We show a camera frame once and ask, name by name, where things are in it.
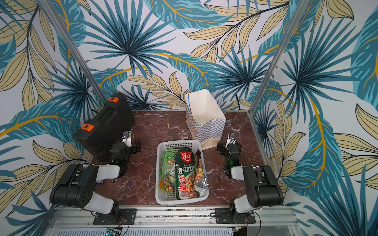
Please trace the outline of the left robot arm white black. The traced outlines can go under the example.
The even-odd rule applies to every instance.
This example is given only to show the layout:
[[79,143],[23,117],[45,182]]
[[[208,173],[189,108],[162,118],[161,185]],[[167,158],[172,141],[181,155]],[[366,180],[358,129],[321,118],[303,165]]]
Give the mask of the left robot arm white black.
[[71,164],[50,194],[50,203],[63,207],[84,209],[94,215],[94,225],[132,224],[136,210],[121,210],[119,202],[95,192],[95,186],[105,180],[122,178],[130,157],[141,151],[141,144],[131,144],[123,138],[111,148],[110,163],[106,165]]

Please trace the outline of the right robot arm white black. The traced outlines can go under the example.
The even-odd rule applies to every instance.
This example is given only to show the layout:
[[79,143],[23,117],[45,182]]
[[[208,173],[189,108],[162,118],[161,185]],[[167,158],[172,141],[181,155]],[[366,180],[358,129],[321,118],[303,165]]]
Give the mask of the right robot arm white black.
[[255,166],[239,163],[242,146],[229,139],[226,144],[218,143],[217,151],[224,155],[225,175],[232,180],[243,181],[246,193],[230,202],[228,208],[215,211],[218,224],[241,224],[254,218],[252,213],[260,207],[282,205],[282,190],[269,165]]

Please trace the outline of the white plastic perforated basket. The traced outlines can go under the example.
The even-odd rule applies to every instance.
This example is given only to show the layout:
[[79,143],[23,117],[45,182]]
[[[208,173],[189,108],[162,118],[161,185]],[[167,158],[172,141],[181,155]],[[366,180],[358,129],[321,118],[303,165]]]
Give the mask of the white plastic perforated basket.
[[176,192],[175,190],[172,193],[165,192],[164,190],[159,188],[159,184],[161,182],[161,170],[163,166],[163,153],[167,151],[169,148],[181,148],[181,147],[188,147],[192,151],[199,150],[201,152],[201,159],[203,163],[203,171],[204,176],[207,177],[206,174],[206,167],[204,161],[204,155],[201,147],[201,143],[197,140],[179,140],[179,141],[169,141],[160,143],[157,147],[157,160],[156,160],[156,193],[155,198],[156,202],[160,205],[184,205],[184,204],[192,204],[201,201],[205,201],[209,197],[209,187],[207,187],[205,193],[201,197],[197,198],[190,198],[184,200],[177,200],[176,199]]

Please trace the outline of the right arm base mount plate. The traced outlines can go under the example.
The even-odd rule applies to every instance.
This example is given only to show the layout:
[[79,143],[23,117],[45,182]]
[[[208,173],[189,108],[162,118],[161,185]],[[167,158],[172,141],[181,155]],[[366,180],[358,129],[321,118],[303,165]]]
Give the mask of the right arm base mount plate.
[[216,219],[217,224],[255,224],[255,216],[251,212],[238,213],[229,207],[215,208],[210,216]]

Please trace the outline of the large dark green condiment packet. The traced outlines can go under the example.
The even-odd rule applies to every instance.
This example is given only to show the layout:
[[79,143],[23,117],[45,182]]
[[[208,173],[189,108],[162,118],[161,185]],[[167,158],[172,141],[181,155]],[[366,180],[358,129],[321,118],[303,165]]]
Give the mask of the large dark green condiment packet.
[[189,147],[181,147],[175,159],[175,192],[177,200],[197,197],[195,190],[195,155]]

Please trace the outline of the blue checkered paper bag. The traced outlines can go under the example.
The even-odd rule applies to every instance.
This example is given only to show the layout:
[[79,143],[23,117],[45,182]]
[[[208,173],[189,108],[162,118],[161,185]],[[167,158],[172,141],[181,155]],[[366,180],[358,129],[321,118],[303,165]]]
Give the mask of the blue checkered paper bag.
[[186,122],[192,137],[201,143],[203,150],[216,147],[226,123],[217,101],[206,89],[190,92],[184,98]]

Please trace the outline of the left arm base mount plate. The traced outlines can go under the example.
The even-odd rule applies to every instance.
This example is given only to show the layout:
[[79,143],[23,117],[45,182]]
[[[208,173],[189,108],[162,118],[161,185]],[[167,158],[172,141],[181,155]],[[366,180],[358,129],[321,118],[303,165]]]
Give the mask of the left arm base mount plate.
[[109,214],[97,213],[93,225],[133,225],[135,222],[136,208],[121,208],[112,210]]

